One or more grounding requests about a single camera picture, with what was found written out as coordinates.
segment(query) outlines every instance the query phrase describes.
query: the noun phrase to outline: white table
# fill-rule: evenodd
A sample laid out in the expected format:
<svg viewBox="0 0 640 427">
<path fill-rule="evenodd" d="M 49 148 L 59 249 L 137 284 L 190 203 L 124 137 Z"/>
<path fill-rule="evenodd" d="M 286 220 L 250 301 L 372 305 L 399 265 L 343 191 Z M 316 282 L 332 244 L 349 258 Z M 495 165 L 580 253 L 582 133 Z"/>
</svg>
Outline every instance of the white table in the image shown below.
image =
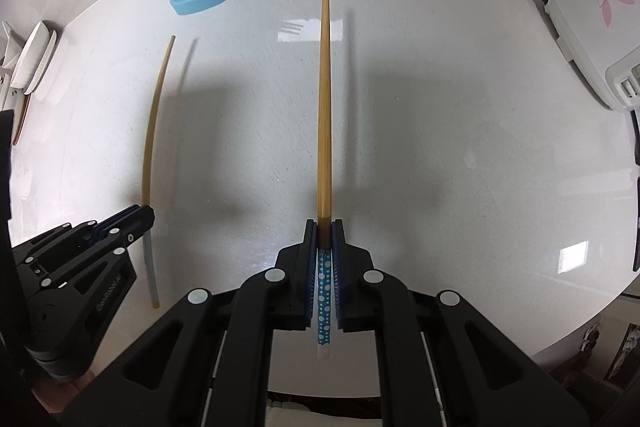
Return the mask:
<svg viewBox="0 0 640 427">
<path fill-rule="evenodd" d="M 531 0 L 331 0 L 334 217 L 411 289 L 456 289 L 533 354 L 633 279 L 628 115 L 604 109 Z M 163 308 L 273 266 L 314 217 L 320 0 L 100 0 L 63 32 L 14 150 L 14 242 L 137 202 L 169 35 L 152 204 Z M 142 271 L 96 358 L 158 316 Z M 270 389 L 379 393 L 372 334 L 276 332 Z"/>
</svg>

